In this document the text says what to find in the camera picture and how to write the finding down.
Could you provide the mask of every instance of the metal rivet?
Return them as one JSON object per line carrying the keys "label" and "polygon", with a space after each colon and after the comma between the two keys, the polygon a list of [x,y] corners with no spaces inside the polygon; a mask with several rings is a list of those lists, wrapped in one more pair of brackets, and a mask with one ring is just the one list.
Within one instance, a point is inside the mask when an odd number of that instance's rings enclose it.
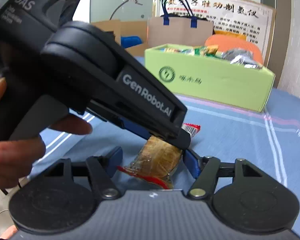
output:
{"label": "metal rivet", "polygon": [[206,194],[206,191],[202,188],[194,188],[190,190],[190,195],[193,197],[203,197]]}
{"label": "metal rivet", "polygon": [[116,197],[119,192],[114,188],[108,188],[103,191],[103,195],[105,197]]}

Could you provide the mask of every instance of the cardboard box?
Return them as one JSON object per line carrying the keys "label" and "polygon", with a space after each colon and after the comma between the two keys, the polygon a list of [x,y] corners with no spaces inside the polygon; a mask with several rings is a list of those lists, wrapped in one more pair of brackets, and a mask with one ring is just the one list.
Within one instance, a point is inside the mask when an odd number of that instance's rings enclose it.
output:
{"label": "cardboard box", "polygon": [[144,57],[145,50],[149,48],[147,44],[147,21],[121,22],[120,20],[110,20],[91,24],[105,32],[113,32],[118,44],[121,44],[121,37],[139,36],[143,43],[126,49],[135,57]]}
{"label": "cardboard box", "polygon": [[257,112],[265,107],[275,75],[267,68],[244,68],[229,61],[166,53],[160,48],[188,49],[166,44],[145,52],[146,68],[170,91]]}

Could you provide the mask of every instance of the orange cushion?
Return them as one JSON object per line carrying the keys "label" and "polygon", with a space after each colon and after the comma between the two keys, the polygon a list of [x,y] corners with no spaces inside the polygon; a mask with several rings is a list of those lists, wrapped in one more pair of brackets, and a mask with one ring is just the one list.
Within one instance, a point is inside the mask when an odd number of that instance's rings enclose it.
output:
{"label": "orange cushion", "polygon": [[237,33],[231,33],[231,32],[226,32],[226,31],[219,31],[219,30],[215,30],[214,32],[216,34],[222,34],[222,35],[226,35],[226,36],[239,38],[239,39],[244,40],[244,41],[247,40],[247,36],[243,35],[243,34],[237,34]]}
{"label": "orange cushion", "polygon": [[245,49],[253,53],[253,59],[263,65],[263,58],[260,49],[255,44],[241,40],[239,38],[234,38],[227,35],[215,34],[210,36],[206,42],[205,46],[218,45],[218,51],[225,52],[231,49]]}

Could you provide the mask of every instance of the green logo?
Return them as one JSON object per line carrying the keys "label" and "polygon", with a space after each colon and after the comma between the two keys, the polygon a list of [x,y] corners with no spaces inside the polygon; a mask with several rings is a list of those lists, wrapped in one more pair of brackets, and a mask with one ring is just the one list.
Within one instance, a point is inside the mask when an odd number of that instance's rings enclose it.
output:
{"label": "green logo", "polygon": [[170,83],[176,77],[176,73],[174,72],[172,67],[166,66],[166,67],[163,67],[162,69],[160,69],[159,76],[163,82]]}

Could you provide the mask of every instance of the plastic wrapper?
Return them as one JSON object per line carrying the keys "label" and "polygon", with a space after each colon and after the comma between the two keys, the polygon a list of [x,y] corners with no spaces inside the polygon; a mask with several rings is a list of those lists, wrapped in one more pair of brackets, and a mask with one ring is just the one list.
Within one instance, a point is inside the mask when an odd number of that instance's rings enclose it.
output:
{"label": "plastic wrapper", "polygon": [[[189,132],[191,137],[200,131],[200,126],[183,124],[182,128]],[[151,136],[141,149],[135,160],[118,170],[159,185],[163,189],[173,189],[171,176],[176,171],[182,157],[182,150]]]}
{"label": "plastic wrapper", "polygon": [[162,48],[160,49],[163,52],[167,53],[182,53],[186,55],[200,55],[200,56],[215,56],[219,49],[218,45],[211,45],[211,46],[199,46],[193,47],[190,49],[175,49],[175,48]]}
{"label": "plastic wrapper", "polygon": [[222,59],[229,60],[230,64],[241,64],[245,68],[262,69],[262,66],[253,60],[253,54],[244,49],[232,49],[222,53]]}

